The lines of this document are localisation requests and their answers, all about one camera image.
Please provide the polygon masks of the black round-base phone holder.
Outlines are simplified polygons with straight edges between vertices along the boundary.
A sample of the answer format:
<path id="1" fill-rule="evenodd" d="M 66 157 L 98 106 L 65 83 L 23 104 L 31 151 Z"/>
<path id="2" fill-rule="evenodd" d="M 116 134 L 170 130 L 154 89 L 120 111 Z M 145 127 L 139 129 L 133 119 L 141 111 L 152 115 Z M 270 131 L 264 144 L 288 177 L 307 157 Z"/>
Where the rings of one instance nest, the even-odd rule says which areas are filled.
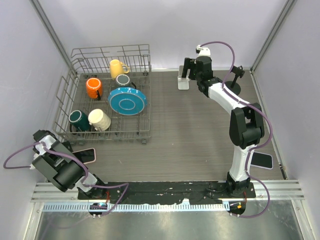
<path id="1" fill-rule="evenodd" d="M 224 85 L 232 91 L 235 95 L 239 95 L 241 92 L 241 86 L 237 83 L 238 78 L 242 78 L 245 74 L 245 70 L 242 65 L 240 66 L 233 66 L 231 72 L 234 74 L 234 79 L 232 81 L 225 81 Z"/>

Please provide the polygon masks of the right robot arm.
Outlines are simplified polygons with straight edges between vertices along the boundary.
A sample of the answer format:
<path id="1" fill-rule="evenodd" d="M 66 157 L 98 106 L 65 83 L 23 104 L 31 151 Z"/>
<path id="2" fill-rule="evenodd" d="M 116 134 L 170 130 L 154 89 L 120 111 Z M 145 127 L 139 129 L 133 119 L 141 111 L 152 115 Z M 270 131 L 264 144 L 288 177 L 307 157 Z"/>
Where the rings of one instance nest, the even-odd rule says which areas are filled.
<path id="1" fill-rule="evenodd" d="M 230 197 L 236 198 L 249 188 L 254 148 L 265 135 L 261 106 L 258 103 L 251 105 L 230 92 L 223 81 L 214 76 L 209 56 L 186 57 L 181 78 L 195 80 L 199 91 L 230 115 L 229 138 L 234 145 L 234 152 L 225 190 Z"/>

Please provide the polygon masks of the pink-cased phone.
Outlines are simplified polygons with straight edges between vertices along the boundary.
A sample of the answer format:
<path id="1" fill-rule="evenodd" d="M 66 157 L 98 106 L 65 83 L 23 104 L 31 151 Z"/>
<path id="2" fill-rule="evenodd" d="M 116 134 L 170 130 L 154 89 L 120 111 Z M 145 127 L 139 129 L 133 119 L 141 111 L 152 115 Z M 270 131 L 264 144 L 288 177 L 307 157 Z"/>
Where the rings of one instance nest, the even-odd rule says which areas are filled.
<path id="1" fill-rule="evenodd" d="M 97 154 L 94 148 L 74 151 L 73 154 L 85 165 L 94 163 L 97 160 Z"/>

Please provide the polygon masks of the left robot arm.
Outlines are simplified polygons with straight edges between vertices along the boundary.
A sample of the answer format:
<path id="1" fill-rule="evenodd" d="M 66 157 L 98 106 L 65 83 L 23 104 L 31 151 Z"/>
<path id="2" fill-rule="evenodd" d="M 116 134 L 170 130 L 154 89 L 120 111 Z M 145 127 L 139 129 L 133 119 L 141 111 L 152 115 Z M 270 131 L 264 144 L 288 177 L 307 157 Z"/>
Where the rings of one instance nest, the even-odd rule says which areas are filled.
<path id="1" fill-rule="evenodd" d="M 107 188 L 103 181 L 90 173 L 80 158 L 74 161 L 44 150 L 46 147 L 49 151 L 75 157 L 68 141 L 60 142 L 48 130 L 38 130 L 33 134 L 33 139 L 38 144 L 33 147 L 32 166 L 56 188 L 62 192 L 77 189 L 81 199 L 100 200 L 106 196 Z"/>

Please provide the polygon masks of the purple-cased phone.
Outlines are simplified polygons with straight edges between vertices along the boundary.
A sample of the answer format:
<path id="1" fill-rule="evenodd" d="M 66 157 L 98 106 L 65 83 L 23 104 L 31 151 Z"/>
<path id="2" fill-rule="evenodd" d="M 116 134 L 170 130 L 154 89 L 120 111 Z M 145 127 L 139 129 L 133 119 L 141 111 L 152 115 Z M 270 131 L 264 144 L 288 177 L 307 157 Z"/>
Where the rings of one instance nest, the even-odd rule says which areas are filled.
<path id="1" fill-rule="evenodd" d="M 270 154 L 254 152 L 251 160 L 251 166 L 262 169 L 273 169 L 273 157 Z"/>

